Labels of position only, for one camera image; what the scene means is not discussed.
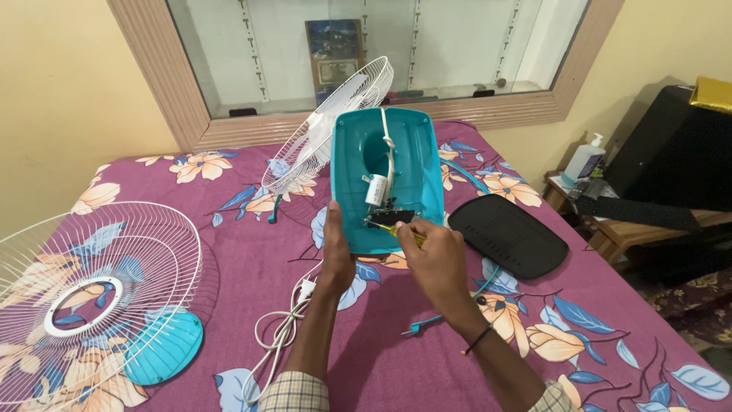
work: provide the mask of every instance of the black bracelet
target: black bracelet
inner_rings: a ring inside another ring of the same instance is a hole
[[[468,353],[470,353],[470,351],[473,350],[475,345],[478,345],[478,342],[480,342],[480,340],[483,339],[483,337],[485,335],[487,335],[488,332],[490,332],[491,330],[493,330],[493,326],[489,324],[488,327],[483,331],[483,333],[478,335],[477,339],[475,339],[475,342],[473,342],[472,345],[468,346],[468,349],[461,350],[460,353],[462,353],[463,355],[468,355]]]

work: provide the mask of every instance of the bed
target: bed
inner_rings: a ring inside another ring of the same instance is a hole
[[[538,218],[569,245],[554,271],[532,281],[499,271],[485,292],[500,307],[498,332],[544,380],[558,380],[584,412],[732,411],[729,385],[466,122],[435,122],[440,156]],[[139,200],[171,206],[198,228],[203,278],[189,308],[205,325],[194,362],[136,400],[137,411],[254,411],[242,381],[264,354],[257,319],[288,308],[295,281],[322,257],[329,169],[289,193],[278,222],[260,179],[276,146],[120,159],[100,167],[78,205]],[[483,195],[442,166],[445,211]],[[468,276],[493,263],[467,248]],[[477,289],[471,281],[471,289]],[[403,255],[362,260],[336,318],[327,376],[333,411],[497,411],[465,342],[444,323],[404,337],[435,315]],[[264,331],[271,339],[272,326]],[[269,370],[257,373],[257,388]]]

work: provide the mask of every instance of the screwdriver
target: screwdriver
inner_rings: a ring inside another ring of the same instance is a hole
[[[396,226],[386,226],[386,225],[378,224],[376,222],[372,222],[372,221],[369,221],[369,220],[366,220],[366,222],[368,222],[368,223],[370,223],[370,224],[372,224],[374,226],[378,226],[378,227],[380,227],[380,228],[382,228],[384,230],[388,230],[389,233],[392,234],[392,236],[396,236],[397,235],[397,227]],[[422,245],[425,243],[425,240],[427,240],[427,238],[424,235],[421,235],[419,233],[412,232],[412,234],[414,235],[414,240],[417,242],[417,245],[421,248]]]

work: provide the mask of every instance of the wooden side table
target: wooden side table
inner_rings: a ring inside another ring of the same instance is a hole
[[[564,206],[564,203],[569,201],[567,193],[550,179],[550,177],[559,176],[560,174],[561,170],[554,170],[544,175],[545,182],[549,184],[545,200],[558,212]],[[732,221],[732,212],[692,210],[691,213],[702,227],[716,226]],[[679,238],[689,234],[689,232],[683,230],[666,229],[665,227],[649,226],[647,224],[611,219],[598,221],[592,216],[586,216],[586,218],[590,220],[593,226],[597,227],[597,232],[588,242],[589,245],[610,264],[617,262],[630,246]]]

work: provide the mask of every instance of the mirror frame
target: mirror frame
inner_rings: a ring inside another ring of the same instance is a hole
[[[608,36],[624,0],[590,0],[551,90],[396,105],[479,130],[560,122]],[[108,0],[160,111],[183,151],[283,143],[309,112],[211,119],[165,0]]]

